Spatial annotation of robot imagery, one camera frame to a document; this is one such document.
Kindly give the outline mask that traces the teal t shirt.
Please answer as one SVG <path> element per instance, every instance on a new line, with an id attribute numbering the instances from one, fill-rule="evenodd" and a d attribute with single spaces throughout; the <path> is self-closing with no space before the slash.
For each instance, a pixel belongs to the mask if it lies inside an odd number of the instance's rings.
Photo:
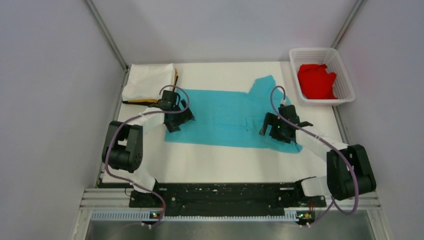
<path id="1" fill-rule="evenodd" d="M 266 114 L 274 111 L 271 103 L 277 105 L 284 97 L 280 90 L 272 92 L 275 86 L 274 77 L 268 75 L 256 79 L 249 92 L 187 89 L 195 119 L 182 124 L 179 131 L 167 132 L 164 140 L 297 154 L 301 145 L 260 135 Z"/>

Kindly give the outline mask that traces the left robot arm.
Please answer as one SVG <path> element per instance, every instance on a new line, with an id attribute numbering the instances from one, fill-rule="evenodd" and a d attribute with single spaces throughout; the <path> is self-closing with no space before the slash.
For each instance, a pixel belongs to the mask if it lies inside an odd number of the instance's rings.
<path id="1" fill-rule="evenodd" d="M 142 167 L 144 136 L 151 130 L 164 125 L 169 133 L 180 131 L 180 126 L 195 120 L 190 110 L 191 100 L 175 91 L 164 90 L 161 99 L 147 106 L 125 121 L 109 123 L 101 154 L 107 174 L 123 180 L 142 193 L 141 200 L 149 207 L 160 202 L 160 193 L 155 190 L 156 179 Z"/>

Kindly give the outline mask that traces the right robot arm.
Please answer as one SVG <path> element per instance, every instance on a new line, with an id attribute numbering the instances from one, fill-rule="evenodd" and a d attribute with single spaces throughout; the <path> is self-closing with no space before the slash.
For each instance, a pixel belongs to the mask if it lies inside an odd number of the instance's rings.
<path id="1" fill-rule="evenodd" d="M 331 195 L 341 201 L 377 188 L 365 147 L 337 141 L 312 123 L 300 121 L 294 105 L 281 104 L 278 114 L 266 113 L 259 133 L 306 148 L 325 162 L 324 176 L 299 180 L 300 188 L 293 192 L 293 200 L 299 206 L 307 206 L 315 196 Z"/>

